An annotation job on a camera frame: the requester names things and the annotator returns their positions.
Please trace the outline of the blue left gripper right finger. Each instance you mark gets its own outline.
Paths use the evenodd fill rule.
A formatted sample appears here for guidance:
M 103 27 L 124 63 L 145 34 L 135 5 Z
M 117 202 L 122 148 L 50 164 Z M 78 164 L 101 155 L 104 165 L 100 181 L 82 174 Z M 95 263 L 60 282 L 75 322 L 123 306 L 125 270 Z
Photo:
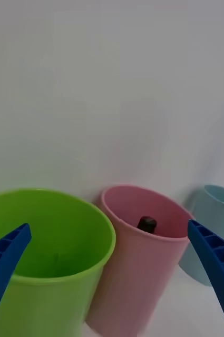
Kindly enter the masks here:
M 188 221 L 188 238 L 224 313 L 224 240 L 195 220 Z

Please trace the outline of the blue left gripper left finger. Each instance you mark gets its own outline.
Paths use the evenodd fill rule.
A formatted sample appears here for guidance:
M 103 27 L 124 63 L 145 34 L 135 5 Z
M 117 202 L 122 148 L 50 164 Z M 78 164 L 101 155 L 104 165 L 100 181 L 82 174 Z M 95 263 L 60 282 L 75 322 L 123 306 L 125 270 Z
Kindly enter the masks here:
M 0 239 L 0 302 L 31 238 L 30 226 L 25 223 Z

